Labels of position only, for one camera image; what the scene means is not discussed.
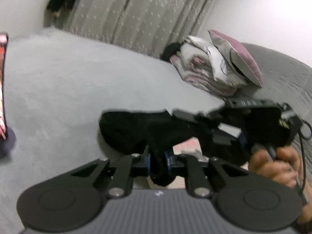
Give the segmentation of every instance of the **screen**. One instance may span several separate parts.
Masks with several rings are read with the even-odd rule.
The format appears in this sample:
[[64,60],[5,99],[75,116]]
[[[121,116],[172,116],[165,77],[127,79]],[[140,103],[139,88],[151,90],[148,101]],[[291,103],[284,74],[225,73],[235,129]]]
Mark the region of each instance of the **screen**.
[[6,123],[4,117],[4,102],[3,102],[3,79],[4,79],[4,60],[7,51],[8,36],[0,33],[0,138],[6,139]]

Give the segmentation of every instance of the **phone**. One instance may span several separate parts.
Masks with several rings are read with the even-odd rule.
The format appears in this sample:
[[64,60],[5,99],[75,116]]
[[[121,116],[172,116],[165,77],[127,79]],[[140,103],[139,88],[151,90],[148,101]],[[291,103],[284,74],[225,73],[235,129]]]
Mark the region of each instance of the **phone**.
[[7,138],[7,123],[4,112],[4,63],[8,41],[7,33],[0,33],[0,139],[3,140]]

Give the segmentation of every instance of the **gray ribbed panel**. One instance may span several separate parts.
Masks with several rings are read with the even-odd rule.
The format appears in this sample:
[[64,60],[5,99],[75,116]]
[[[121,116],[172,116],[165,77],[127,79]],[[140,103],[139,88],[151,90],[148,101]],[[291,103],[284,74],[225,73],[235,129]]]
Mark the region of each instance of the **gray ribbed panel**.
[[[124,199],[111,200],[90,224],[63,234],[251,234],[226,222],[207,199],[185,190],[133,190]],[[23,234],[43,234],[26,230]],[[294,230],[274,232],[295,234]]]

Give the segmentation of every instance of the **gray headboard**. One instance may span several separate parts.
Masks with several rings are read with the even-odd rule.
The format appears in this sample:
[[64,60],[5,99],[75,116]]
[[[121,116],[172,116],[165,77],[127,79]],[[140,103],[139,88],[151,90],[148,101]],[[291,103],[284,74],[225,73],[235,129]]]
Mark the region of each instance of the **gray headboard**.
[[[256,60],[262,74],[262,89],[246,87],[241,92],[253,98],[269,98],[278,103],[287,102],[300,117],[312,124],[312,68],[280,52],[254,44],[244,46]],[[296,138],[293,146],[300,148]],[[307,176],[312,180],[312,141],[304,142]]]

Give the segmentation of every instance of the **curtain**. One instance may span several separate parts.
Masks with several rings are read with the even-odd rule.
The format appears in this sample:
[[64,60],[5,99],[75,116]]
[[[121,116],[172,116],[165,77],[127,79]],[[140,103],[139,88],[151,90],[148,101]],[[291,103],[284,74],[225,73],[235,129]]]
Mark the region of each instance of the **curtain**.
[[79,0],[63,29],[159,57],[195,35],[213,0]]

